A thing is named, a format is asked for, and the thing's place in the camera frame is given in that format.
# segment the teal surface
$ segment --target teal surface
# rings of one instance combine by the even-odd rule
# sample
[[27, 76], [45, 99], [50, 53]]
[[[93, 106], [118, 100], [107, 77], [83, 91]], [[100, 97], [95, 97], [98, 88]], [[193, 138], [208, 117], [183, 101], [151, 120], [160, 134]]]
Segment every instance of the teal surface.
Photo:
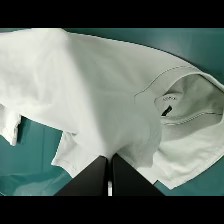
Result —
[[[0, 32], [19, 29], [25, 28], [0, 28]], [[223, 28], [64, 29], [166, 51], [212, 74], [224, 84]], [[0, 137], [0, 192], [3, 195], [53, 195], [71, 179], [63, 169], [50, 165], [61, 132], [24, 118], [19, 134], [15, 147]], [[166, 195], [224, 195], [223, 170], [224, 158], [171, 191], [159, 182], [155, 185]]]

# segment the green table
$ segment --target green table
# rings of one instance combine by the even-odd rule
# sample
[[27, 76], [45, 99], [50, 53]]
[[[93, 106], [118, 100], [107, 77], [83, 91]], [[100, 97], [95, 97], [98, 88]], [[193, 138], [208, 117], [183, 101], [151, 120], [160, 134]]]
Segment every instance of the green table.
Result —
[[[11, 32], [25, 28], [0, 28]], [[150, 46], [176, 55], [224, 83], [223, 28], [64, 28], [115, 40]], [[23, 118], [18, 144], [10, 146], [0, 137], [0, 194], [54, 195], [71, 177], [51, 161], [61, 131]], [[157, 182], [165, 195], [224, 195], [224, 158], [210, 169], [173, 190]]]

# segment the black bar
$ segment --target black bar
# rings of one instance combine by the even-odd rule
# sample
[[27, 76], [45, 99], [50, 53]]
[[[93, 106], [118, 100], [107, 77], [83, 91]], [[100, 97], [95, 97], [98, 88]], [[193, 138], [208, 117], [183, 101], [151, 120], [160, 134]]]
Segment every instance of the black bar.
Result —
[[108, 161], [98, 157], [55, 196], [108, 196]]
[[112, 159], [112, 196], [164, 196], [119, 155]]

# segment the teal background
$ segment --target teal background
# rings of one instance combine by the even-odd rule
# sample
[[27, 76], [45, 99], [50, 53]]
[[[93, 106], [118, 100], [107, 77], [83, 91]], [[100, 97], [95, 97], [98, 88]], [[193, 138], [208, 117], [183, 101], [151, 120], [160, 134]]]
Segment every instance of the teal background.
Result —
[[[0, 28], [11, 32], [26, 28]], [[224, 84], [223, 28], [64, 28], [69, 32], [137, 43], [178, 56]], [[23, 118], [18, 144], [0, 137], [0, 194], [53, 195], [71, 178], [51, 161], [61, 131]], [[224, 158], [210, 169], [173, 190], [157, 182], [166, 195], [224, 195]]]

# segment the white t-shirt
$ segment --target white t-shirt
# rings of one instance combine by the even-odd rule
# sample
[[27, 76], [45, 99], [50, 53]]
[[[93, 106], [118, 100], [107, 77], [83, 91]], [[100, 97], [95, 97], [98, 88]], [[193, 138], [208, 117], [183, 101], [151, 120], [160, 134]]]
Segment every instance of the white t-shirt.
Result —
[[62, 29], [16, 31], [0, 35], [0, 83], [2, 105], [64, 131], [52, 164], [72, 177], [118, 153], [173, 188], [224, 153], [223, 86], [159, 50]]

